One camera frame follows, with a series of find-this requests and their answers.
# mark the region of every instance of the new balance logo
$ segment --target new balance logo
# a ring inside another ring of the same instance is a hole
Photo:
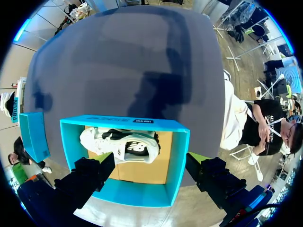
[[[144,151],[146,148],[146,145],[142,143],[132,142],[131,145],[127,148],[128,150],[134,150],[134,151]]]

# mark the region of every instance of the shoe box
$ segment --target shoe box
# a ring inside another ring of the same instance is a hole
[[[127,162],[117,164],[112,174],[112,179],[130,181],[135,183],[166,183],[166,175],[169,167],[170,150],[172,143],[171,131],[157,131],[160,153],[150,164],[141,162]],[[88,150],[89,158],[98,156]]]
[[[150,163],[117,164],[100,192],[92,196],[139,207],[170,207],[176,199],[185,169],[190,130],[173,120],[82,115],[60,120],[63,148],[69,169],[81,157],[94,158],[80,135],[88,127],[155,131],[160,154]]]

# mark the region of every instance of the table surface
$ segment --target table surface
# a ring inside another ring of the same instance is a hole
[[[67,167],[62,118],[173,119],[189,151],[217,156],[224,115],[221,51],[209,19],[161,6],[109,10],[46,42],[28,71],[25,112],[43,111],[51,159]],[[181,186],[193,185],[185,171]]]

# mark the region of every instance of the white pants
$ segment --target white pants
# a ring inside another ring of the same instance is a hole
[[[235,96],[232,83],[226,80],[224,82],[225,110],[220,147],[231,150],[238,146],[242,138],[248,107],[244,101]]]

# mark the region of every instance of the hand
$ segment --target hand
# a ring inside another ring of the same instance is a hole
[[[262,153],[265,150],[265,145],[266,145],[266,141],[265,138],[263,138],[261,139],[259,145],[253,148],[254,154],[259,155],[260,153]]]
[[[269,142],[270,137],[270,129],[269,126],[266,124],[266,121],[262,121],[259,123],[259,136],[262,139],[265,139],[265,141]]]

